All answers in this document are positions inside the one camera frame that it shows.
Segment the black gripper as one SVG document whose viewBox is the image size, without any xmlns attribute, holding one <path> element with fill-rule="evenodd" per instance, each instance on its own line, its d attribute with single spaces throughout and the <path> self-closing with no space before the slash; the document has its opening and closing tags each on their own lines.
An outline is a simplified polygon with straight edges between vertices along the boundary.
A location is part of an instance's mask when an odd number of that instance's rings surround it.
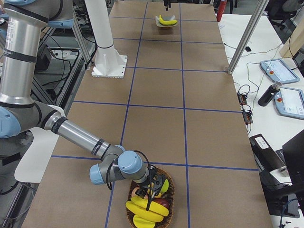
<svg viewBox="0 0 304 228">
<path fill-rule="evenodd" d="M 146 210 L 149 211 L 151 202 L 154 200 L 155 196 L 158 195 L 158 192 L 152 191 L 152 181 L 150 178 L 143 183 L 138 183 L 137 185 L 139 188 L 136 190 L 135 194 L 142 199 L 148 199 Z"/>
<path fill-rule="evenodd" d="M 171 5 L 171 0 L 163 0 L 164 2 L 164 6 L 165 6 L 165 10 L 168 11 L 169 7 Z"/>
</svg>

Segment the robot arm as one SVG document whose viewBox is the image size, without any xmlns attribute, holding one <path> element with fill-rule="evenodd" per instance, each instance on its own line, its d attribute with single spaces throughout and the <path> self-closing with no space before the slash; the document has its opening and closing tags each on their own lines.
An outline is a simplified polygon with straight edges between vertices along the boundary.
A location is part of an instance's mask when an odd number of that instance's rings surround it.
<svg viewBox="0 0 304 228">
<path fill-rule="evenodd" d="M 30 96 L 41 30 L 46 26 L 72 27 L 72 1 L 7 0 L 4 10 L 9 22 L 0 81 L 1 138 L 34 127 L 50 130 L 101 158 L 101 163 L 90 169 L 93 184 L 111 187 L 113 181 L 131 179 L 140 186 L 138 195 L 152 201 L 160 193 L 162 179 L 153 167 L 143 164 L 143 153 L 112 146 Z"/>
</svg>

